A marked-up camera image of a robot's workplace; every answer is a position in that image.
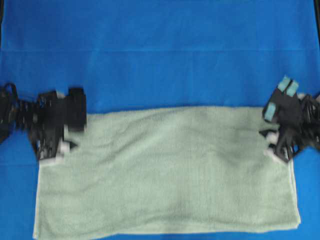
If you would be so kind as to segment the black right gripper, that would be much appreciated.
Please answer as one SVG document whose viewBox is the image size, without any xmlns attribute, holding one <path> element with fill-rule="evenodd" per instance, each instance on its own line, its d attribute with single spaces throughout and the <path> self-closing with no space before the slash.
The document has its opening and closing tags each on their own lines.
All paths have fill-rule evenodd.
<svg viewBox="0 0 320 240">
<path fill-rule="evenodd" d="M 288 95 L 276 88 L 264 107 L 264 120 L 278 124 L 278 129 L 260 130 L 259 134 L 268 142 L 264 155 L 288 164 L 304 149 L 302 133 L 302 107 L 296 93 Z"/>
</svg>

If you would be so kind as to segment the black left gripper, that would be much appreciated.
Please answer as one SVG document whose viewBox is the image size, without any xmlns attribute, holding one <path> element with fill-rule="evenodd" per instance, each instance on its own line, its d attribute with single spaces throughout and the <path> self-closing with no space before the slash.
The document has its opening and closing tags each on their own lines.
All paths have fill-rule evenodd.
<svg viewBox="0 0 320 240">
<path fill-rule="evenodd" d="M 41 93 L 31 102 L 29 141 L 37 160 L 54 159 L 63 154 L 64 131 L 62 106 L 65 95 L 55 90 Z M 65 141 L 67 152 L 78 147 Z"/>
</svg>

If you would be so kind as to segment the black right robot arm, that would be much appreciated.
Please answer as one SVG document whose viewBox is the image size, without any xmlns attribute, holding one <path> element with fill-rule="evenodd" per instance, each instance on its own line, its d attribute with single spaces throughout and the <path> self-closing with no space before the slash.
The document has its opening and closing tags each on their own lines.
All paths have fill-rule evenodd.
<svg viewBox="0 0 320 240">
<path fill-rule="evenodd" d="M 264 154 L 280 163 L 289 163 L 304 149 L 320 150 L 320 102 L 310 94 L 289 95 L 276 88 L 262 110 L 263 120 L 277 129 L 260 130 L 269 145 Z"/>
</svg>

